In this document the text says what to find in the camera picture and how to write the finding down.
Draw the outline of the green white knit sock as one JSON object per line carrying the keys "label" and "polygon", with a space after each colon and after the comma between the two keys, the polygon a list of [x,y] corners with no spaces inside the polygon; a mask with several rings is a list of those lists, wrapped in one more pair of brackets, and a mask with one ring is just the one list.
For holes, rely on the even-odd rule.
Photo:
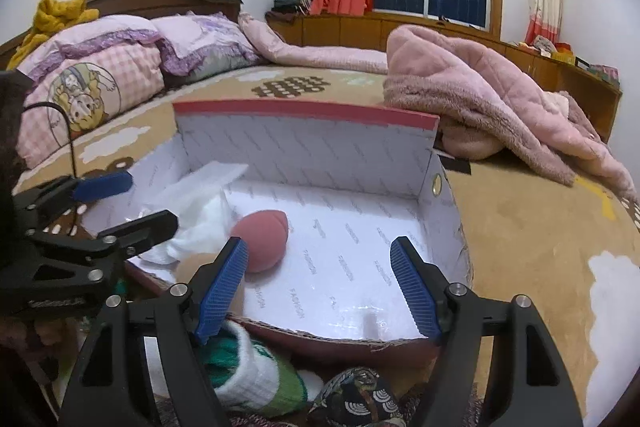
{"label": "green white knit sock", "polygon": [[227,411],[274,418],[308,402],[309,391],[294,366],[238,323],[224,322],[196,354]]}

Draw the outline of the white soft cloth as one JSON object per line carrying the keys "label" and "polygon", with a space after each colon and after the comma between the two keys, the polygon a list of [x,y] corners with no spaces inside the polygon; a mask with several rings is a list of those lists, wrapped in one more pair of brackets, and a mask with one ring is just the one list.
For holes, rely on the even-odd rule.
{"label": "white soft cloth", "polygon": [[246,164],[211,161],[148,198],[142,216],[169,210],[178,219],[178,229],[140,258],[154,265],[174,265],[193,255],[217,254],[230,237],[234,217],[224,189],[247,169]]}

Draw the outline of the pink makeup sponge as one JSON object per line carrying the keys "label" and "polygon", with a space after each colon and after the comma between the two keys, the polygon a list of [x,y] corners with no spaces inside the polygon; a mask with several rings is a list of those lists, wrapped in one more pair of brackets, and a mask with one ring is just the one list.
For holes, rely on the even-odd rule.
{"label": "pink makeup sponge", "polygon": [[245,242],[248,273],[260,273],[277,265],[288,243],[288,217],[281,210],[260,210],[243,217],[231,235]]}

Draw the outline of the black patterned pouch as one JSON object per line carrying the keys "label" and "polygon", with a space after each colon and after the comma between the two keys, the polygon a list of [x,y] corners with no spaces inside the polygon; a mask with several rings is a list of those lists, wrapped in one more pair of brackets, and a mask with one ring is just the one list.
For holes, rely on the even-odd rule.
{"label": "black patterned pouch", "polygon": [[307,413],[309,426],[405,426],[388,382],[374,369],[353,367],[331,378]]}

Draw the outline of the pink checkered cartoon pillow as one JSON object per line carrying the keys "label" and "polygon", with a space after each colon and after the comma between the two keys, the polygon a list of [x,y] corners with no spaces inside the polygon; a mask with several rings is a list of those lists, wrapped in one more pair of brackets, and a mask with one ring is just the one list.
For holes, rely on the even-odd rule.
{"label": "pink checkered cartoon pillow", "polygon": [[23,114],[17,153],[29,169],[107,121],[153,98],[164,87],[160,50],[122,49],[96,54],[34,82],[27,106],[50,102],[63,109],[29,109]]}

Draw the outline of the red cardboard box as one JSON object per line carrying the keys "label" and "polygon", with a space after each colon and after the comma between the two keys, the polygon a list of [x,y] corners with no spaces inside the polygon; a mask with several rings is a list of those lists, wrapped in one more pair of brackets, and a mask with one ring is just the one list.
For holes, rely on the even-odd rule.
{"label": "red cardboard box", "polygon": [[472,270],[459,210],[435,150],[435,116],[314,101],[178,102],[176,127],[144,148],[144,117],[100,141],[134,158],[134,185],[90,207],[96,233],[167,208],[171,187],[209,168],[234,217],[280,210],[284,258],[247,277],[238,321],[255,335],[326,362],[420,366],[435,354],[390,267],[407,237],[448,280]]}

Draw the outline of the yellow knitted garment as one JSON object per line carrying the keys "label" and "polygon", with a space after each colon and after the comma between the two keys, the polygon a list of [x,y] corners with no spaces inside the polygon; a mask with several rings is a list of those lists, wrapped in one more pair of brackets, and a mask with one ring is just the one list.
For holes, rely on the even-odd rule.
{"label": "yellow knitted garment", "polygon": [[100,17],[98,9],[89,9],[87,0],[40,0],[32,27],[16,47],[7,69],[16,69],[35,49],[60,31],[73,26],[90,23]]}

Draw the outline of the pink quilted blanket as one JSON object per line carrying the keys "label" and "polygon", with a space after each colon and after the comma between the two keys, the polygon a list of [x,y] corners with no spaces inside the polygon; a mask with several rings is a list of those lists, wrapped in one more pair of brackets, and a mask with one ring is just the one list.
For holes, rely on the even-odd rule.
{"label": "pink quilted blanket", "polygon": [[385,104],[439,116],[447,153],[482,160],[508,148],[552,181],[572,185],[582,170],[637,199],[631,174],[574,98],[542,89],[498,52],[404,25],[388,36],[386,56]]}

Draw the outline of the purple ruffled pillow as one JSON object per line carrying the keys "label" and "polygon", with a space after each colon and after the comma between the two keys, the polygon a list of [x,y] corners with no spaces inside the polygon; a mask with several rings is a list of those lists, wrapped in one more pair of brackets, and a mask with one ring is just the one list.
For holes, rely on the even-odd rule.
{"label": "purple ruffled pillow", "polygon": [[240,26],[222,13],[165,16],[152,24],[160,34],[157,47],[166,75],[200,81],[264,62]]}

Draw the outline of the brown wooden headboard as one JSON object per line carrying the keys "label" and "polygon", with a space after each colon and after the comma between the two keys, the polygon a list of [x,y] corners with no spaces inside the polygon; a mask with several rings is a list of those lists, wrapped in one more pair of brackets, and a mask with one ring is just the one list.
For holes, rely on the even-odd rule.
{"label": "brown wooden headboard", "polygon": [[[155,52],[160,34],[152,24],[154,18],[222,13],[236,22],[241,4],[241,0],[87,0],[89,9],[100,11],[97,20],[60,31],[29,54],[16,69],[40,83],[51,72],[99,53],[125,48]],[[27,31],[1,47],[2,70],[12,70],[6,66],[26,34]]]}

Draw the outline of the wooden window cabinet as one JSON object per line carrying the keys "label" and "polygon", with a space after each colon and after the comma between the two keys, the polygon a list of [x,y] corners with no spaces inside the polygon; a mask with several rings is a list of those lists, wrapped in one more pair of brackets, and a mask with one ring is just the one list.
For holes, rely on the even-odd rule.
{"label": "wooden window cabinet", "polygon": [[[413,24],[416,17],[372,12],[350,15],[265,14],[267,24],[294,46],[347,46],[384,51],[390,33],[401,25]],[[424,26],[449,38],[472,40],[487,46],[518,66],[546,91],[566,91],[577,102],[603,141],[611,138],[622,91],[585,69],[558,62],[521,46],[495,39],[484,31],[453,23],[425,23]]]}

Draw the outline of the long pink bolster quilt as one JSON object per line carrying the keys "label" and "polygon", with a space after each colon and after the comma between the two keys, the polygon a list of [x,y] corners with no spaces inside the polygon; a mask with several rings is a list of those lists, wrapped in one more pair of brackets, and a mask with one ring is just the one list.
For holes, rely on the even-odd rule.
{"label": "long pink bolster quilt", "polygon": [[239,15],[238,25],[257,53],[274,64],[388,73],[386,54],[381,51],[344,46],[293,46],[283,41],[266,22],[256,20],[247,12]]}

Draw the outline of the items on cabinet top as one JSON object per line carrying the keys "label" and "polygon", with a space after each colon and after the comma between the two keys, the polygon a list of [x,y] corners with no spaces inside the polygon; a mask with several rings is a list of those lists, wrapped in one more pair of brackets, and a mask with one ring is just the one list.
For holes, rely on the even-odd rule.
{"label": "items on cabinet top", "polygon": [[589,74],[599,79],[618,86],[620,84],[620,74],[615,67],[587,63],[582,58],[574,54],[568,43],[553,43],[542,35],[536,35],[534,40],[528,44],[531,48],[537,50],[540,55],[552,58],[557,62],[570,64],[589,72]]}

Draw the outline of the pile of folded clothes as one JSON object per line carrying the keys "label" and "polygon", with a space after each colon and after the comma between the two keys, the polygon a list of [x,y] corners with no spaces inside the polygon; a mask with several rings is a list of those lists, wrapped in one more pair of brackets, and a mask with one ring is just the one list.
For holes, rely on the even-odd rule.
{"label": "pile of folded clothes", "polygon": [[273,0],[271,12],[283,15],[307,15],[312,0]]}

